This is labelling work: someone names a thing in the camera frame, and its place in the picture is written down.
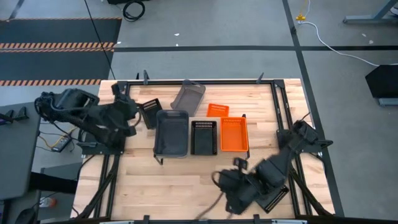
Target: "orange basket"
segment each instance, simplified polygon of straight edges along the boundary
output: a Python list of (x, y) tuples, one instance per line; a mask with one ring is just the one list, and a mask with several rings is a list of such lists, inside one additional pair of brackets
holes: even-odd
[(206, 117), (226, 117), (229, 114), (229, 106), (217, 105), (214, 103), (209, 103), (207, 108)]
[(224, 152), (247, 152), (248, 127), (246, 118), (221, 118), (221, 150)]

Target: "gray floor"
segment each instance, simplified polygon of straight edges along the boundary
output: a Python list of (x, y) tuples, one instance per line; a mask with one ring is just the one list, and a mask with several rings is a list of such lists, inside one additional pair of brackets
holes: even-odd
[[(88, 0), (94, 17), (120, 16), (116, 6)], [(118, 47), (203, 45), (292, 46), (285, 11), (278, 0), (151, 0), (135, 23), (123, 21)], [(303, 0), (289, 0), (292, 15)], [(313, 1), (308, 20), (317, 24), (330, 45), (398, 45), (397, 24), (346, 25), (345, 15), (372, 14), (383, 1)], [(15, 0), (0, 3), (0, 19), (8, 18)], [(87, 17), (82, 0), (25, 0), (17, 17)], [(314, 27), (299, 26), (301, 45), (321, 45)], [(398, 63), (398, 51), (349, 52), (374, 63)], [(330, 147), (343, 210), (347, 217), (398, 220), (396, 163), (398, 109), (381, 108), (364, 77), (374, 68), (333, 52), (304, 52), (305, 64)], [(112, 68), (119, 79), (135, 78), (146, 69), (155, 78), (301, 78), (295, 52), (201, 51), (118, 52)], [(96, 93), (97, 86), (79, 86)], [(65, 87), (0, 87), (0, 105), (32, 101), (41, 91)], [(51, 126), (40, 129), (55, 132)], [(50, 142), (57, 138), (48, 137)], [(34, 168), (81, 161), (80, 149), (61, 154), (36, 152)]]

